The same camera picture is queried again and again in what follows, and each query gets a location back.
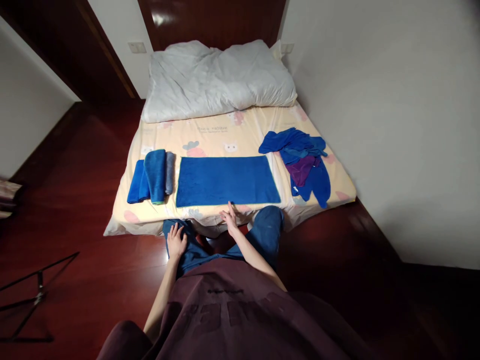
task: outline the wall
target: wall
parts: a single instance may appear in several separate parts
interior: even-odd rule
[[[462,0],[290,0],[300,103],[405,262],[480,269],[480,42]]]
[[[78,97],[0,17],[0,177],[10,178]]]
[[[137,0],[88,0],[140,98],[147,97],[152,44]],[[131,53],[128,42],[143,42],[146,53]]]

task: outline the music stand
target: music stand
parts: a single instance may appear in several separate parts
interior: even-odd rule
[[[14,303],[11,303],[11,304],[0,307],[0,312],[2,312],[2,311],[13,309],[13,308],[25,305],[25,304],[33,303],[32,308],[30,309],[28,314],[25,316],[23,321],[20,323],[20,325],[17,327],[17,329],[15,330],[13,335],[10,336],[10,337],[0,337],[0,343],[51,343],[54,340],[54,338],[51,335],[48,335],[47,337],[19,337],[19,334],[22,331],[22,329],[24,328],[24,326],[27,324],[27,321],[30,319],[30,317],[34,313],[37,306],[45,299],[45,296],[48,293],[48,292],[44,292],[44,271],[51,268],[51,267],[54,267],[55,265],[58,265],[58,264],[60,264],[64,261],[70,259],[70,261],[63,267],[63,269],[65,269],[78,256],[78,254],[80,254],[80,251],[77,251],[76,253],[74,253],[70,256],[64,257],[61,260],[58,260],[54,263],[51,263],[50,265],[45,266],[45,267],[41,268],[40,270],[32,272],[31,274],[29,274],[27,276],[24,276],[22,278],[19,278],[18,280],[15,280],[15,281],[9,283],[8,285],[5,285],[5,286],[0,288],[0,292],[1,292],[1,291],[5,290],[7,288],[12,287],[13,285],[16,285],[16,284],[18,284],[18,283],[20,283],[20,282],[22,282],[22,281],[24,281],[28,278],[31,278],[32,276],[37,275],[38,294],[35,297],[29,298],[29,299],[26,299],[26,300],[22,300],[22,301],[18,301],[18,302],[14,302]]]

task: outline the door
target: door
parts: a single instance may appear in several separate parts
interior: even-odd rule
[[[0,13],[81,100],[139,99],[87,0],[3,0]]]

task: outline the wall outlet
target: wall outlet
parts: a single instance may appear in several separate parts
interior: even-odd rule
[[[145,54],[147,49],[145,49],[145,45],[143,42],[129,42],[128,47],[130,51],[134,54]]]
[[[282,54],[290,54],[294,49],[294,44],[288,43],[288,44],[282,44],[281,45],[281,53]]]

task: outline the yellow bed sheet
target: yellow bed sheet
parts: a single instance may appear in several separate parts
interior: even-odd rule
[[[181,157],[258,156],[259,146],[269,131],[278,133],[292,127],[311,136],[320,136],[298,103],[293,107],[252,107],[244,111],[189,120],[161,123],[140,121],[130,146],[126,170],[121,177],[113,213],[104,235],[159,235],[163,220],[190,219],[201,234],[207,237],[217,236],[226,230],[226,225],[219,216],[219,211],[227,209],[225,205],[182,208],[175,205]],[[176,154],[173,194],[168,196],[162,205],[153,205],[150,200],[128,204],[127,195],[137,160],[144,159],[149,151],[156,149],[165,149]],[[330,209],[354,201],[356,190],[328,145],[325,151],[329,154],[323,160],[330,177],[331,194],[327,202]],[[313,193],[307,202],[300,196],[293,197],[290,175],[280,154],[275,152],[266,156],[281,198],[281,203],[274,205],[284,210],[285,230],[291,230],[324,210],[319,206]],[[250,222],[254,215],[267,205],[237,205],[238,223]]]

